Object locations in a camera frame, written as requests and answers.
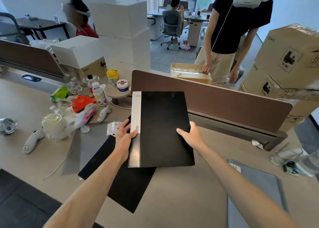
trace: person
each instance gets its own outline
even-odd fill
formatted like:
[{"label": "person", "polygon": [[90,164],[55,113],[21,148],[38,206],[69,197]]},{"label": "person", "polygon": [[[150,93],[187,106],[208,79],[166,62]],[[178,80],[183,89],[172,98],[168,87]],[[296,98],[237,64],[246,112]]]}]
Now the person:
[{"label": "person", "polygon": [[76,36],[99,38],[95,30],[88,24],[89,8],[82,0],[70,0],[68,4],[63,5],[63,11],[66,14],[68,22],[76,27]]},{"label": "person", "polygon": [[[203,65],[203,73],[211,73],[212,84],[223,84],[229,76],[230,83],[238,79],[238,70],[248,53],[258,28],[270,22],[273,0],[264,0],[257,8],[233,6],[233,0],[215,0],[204,36],[204,45],[195,60]],[[234,56],[238,45],[248,32],[241,51]]]},{"label": "person", "polygon": [[[127,119],[119,126],[112,154],[62,204],[47,221],[44,228],[91,228],[93,226],[120,166],[129,156],[131,139],[137,134],[137,130],[127,133],[130,130],[130,124],[125,127],[128,121]],[[210,149],[204,143],[200,130],[194,122],[190,122],[190,126],[189,133],[181,129],[176,131],[213,169],[249,227],[299,227],[276,202],[268,198],[214,150]]]},{"label": "person", "polygon": [[171,0],[171,4],[167,5],[166,7],[167,11],[178,11],[181,14],[180,21],[183,24],[183,29],[187,26],[188,22],[184,20],[184,7],[181,5],[181,0]]}]

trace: black t-shirt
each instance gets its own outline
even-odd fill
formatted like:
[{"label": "black t-shirt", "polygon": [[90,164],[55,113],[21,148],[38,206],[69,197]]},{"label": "black t-shirt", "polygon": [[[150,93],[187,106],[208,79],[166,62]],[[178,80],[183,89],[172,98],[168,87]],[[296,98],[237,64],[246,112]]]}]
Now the black t-shirt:
[{"label": "black t-shirt", "polygon": [[268,0],[261,2],[257,8],[251,9],[235,7],[233,6],[233,0],[215,0],[213,8],[219,13],[219,18],[212,34],[212,47],[228,11],[229,14],[219,33],[213,52],[221,54],[235,53],[242,35],[249,29],[259,28],[270,22],[272,4],[273,0]]}]

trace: hand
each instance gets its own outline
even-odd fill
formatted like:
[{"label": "hand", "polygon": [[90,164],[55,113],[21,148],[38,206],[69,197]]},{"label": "hand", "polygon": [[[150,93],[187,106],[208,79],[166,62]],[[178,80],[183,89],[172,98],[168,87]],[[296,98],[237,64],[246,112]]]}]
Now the hand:
[{"label": "hand", "polygon": [[131,124],[125,127],[128,121],[129,119],[125,120],[119,126],[119,129],[117,131],[116,138],[115,138],[114,151],[120,153],[123,162],[125,162],[125,160],[129,157],[129,148],[131,144],[131,139],[134,138],[136,134],[138,133],[138,130],[135,130],[132,133],[127,133],[131,128]]},{"label": "hand", "polygon": [[238,79],[238,69],[236,67],[233,68],[232,71],[230,71],[229,74],[229,83],[234,83]]},{"label": "hand", "polygon": [[189,144],[192,148],[197,151],[200,151],[206,144],[203,141],[202,135],[195,122],[190,121],[190,132],[187,133],[179,128],[176,129],[177,133],[180,134],[184,140]]},{"label": "hand", "polygon": [[212,68],[213,68],[213,64],[212,64],[211,61],[209,61],[209,62],[204,64],[202,72],[205,73],[205,74],[208,74],[208,73],[210,73]]}]

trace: pink plastic bag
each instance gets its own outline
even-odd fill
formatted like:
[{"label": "pink plastic bag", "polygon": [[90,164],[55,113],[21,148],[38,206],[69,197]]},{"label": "pink plastic bag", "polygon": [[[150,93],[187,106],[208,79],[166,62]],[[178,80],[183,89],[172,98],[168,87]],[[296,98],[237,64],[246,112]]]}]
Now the pink plastic bag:
[{"label": "pink plastic bag", "polygon": [[183,40],[180,47],[186,51],[190,49],[190,45],[188,44],[187,40]]}]

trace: yellow container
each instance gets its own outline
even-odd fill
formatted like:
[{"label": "yellow container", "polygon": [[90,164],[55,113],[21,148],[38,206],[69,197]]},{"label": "yellow container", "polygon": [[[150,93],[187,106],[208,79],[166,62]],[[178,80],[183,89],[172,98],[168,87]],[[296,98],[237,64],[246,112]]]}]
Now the yellow container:
[{"label": "yellow container", "polygon": [[108,81],[110,82],[111,86],[116,86],[116,82],[119,79],[119,72],[117,70],[111,69],[106,72],[108,77]]}]

